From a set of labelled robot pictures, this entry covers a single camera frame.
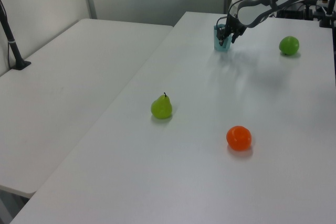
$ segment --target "orange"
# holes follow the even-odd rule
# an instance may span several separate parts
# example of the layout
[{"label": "orange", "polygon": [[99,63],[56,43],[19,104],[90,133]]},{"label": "orange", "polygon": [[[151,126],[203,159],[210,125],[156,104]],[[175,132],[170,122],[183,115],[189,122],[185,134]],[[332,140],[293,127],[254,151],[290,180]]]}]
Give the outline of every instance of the orange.
[{"label": "orange", "polygon": [[235,151],[245,151],[251,146],[252,136],[248,129],[242,126],[234,126],[227,132],[226,140]]}]

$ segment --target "white table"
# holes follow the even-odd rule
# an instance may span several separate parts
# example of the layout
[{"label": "white table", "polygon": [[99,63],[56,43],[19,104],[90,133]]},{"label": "white table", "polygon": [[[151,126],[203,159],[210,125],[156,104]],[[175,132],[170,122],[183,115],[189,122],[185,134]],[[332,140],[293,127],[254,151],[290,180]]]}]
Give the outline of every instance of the white table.
[{"label": "white table", "polygon": [[[13,224],[308,224],[336,220],[331,30],[268,19],[213,49],[219,15],[187,13]],[[299,58],[280,55],[296,36]],[[167,92],[173,117],[150,106]],[[227,147],[234,125],[252,149]]]},{"label": "white table", "polygon": [[171,29],[84,19],[1,76],[0,189],[31,197]]}]

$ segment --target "black pole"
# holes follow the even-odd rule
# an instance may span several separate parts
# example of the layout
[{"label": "black pole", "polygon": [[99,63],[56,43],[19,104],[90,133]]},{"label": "black pole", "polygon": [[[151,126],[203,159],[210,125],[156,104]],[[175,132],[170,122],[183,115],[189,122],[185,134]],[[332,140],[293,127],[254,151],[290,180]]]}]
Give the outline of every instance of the black pole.
[{"label": "black pole", "polygon": [[334,7],[336,0],[329,0],[329,5],[325,16],[320,20],[320,27],[332,28],[335,21]]},{"label": "black pole", "polygon": [[335,7],[335,2],[336,2],[336,0],[329,0],[327,15],[332,15],[332,13],[334,11],[334,7]]},{"label": "black pole", "polygon": [[6,34],[8,43],[11,46],[13,55],[14,55],[15,60],[16,60],[16,64],[12,68],[16,69],[16,70],[22,70],[25,67],[29,66],[30,62],[23,60],[22,57],[21,57],[20,51],[19,51],[19,49],[16,45],[12,30],[10,29],[10,26],[9,26],[9,23],[8,23],[8,20],[7,20],[7,16],[6,16],[6,13],[5,13],[5,8],[2,5],[1,0],[0,0],[0,22],[1,22],[2,27],[4,28],[4,32]]}]

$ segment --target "black mount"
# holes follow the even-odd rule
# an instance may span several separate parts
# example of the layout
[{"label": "black mount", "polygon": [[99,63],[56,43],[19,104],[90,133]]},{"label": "black mount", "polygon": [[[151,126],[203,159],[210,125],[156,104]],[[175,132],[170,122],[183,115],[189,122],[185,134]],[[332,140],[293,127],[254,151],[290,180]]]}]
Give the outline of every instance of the black mount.
[{"label": "black mount", "polygon": [[7,15],[6,15],[6,11],[5,8],[0,0],[0,22],[2,27],[4,28],[4,32],[6,34],[8,43],[12,49],[13,55],[15,57],[16,60],[16,64],[15,66],[12,67],[12,69],[16,69],[16,70],[22,70],[24,68],[26,68],[27,66],[29,66],[31,64],[31,62],[29,61],[25,61],[22,59],[20,51],[16,45],[12,30],[10,29],[8,20],[7,20]]}]

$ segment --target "black cable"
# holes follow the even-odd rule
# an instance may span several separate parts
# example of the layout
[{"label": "black cable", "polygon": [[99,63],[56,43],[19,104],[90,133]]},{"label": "black cable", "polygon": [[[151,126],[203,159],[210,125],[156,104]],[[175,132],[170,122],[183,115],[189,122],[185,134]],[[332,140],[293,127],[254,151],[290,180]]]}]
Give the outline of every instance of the black cable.
[{"label": "black cable", "polygon": [[11,70],[11,64],[9,63],[9,42],[7,43],[7,61],[8,61],[8,68]]},{"label": "black cable", "polygon": [[6,17],[6,19],[7,19],[7,13],[6,13],[6,9],[5,9],[5,6],[4,6],[4,4],[2,3],[2,1],[1,1],[1,0],[0,0],[0,5],[1,5],[1,8],[2,8],[2,10],[4,10],[5,17]]},{"label": "black cable", "polygon": [[302,5],[300,5],[300,7],[296,10],[297,12],[299,11],[299,9],[301,8],[301,7],[303,7],[305,4],[302,4]]},{"label": "black cable", "polygon": [[[2,8],[2,10],[4,10],[4,13],[5,13],[5,17],[6,17],[6,20],[7,20],[7,13],[6,13],[6,9],[4,7],[4,4],[2,3],[2,1],[0,0],[0,6]],[[11,64],[9,63],[9,42],[7,43],[7,62],[8,62],[8,68],[11,70]]]},{"label": "black cable", "polygon": [[224,17],[221,17],[217,20],[217,23],[216,23],[216,30],[218,29],[218,22],[221,20],[221,19],[224,19],[224,18],[227,18],[227,16],[224,16]]}]

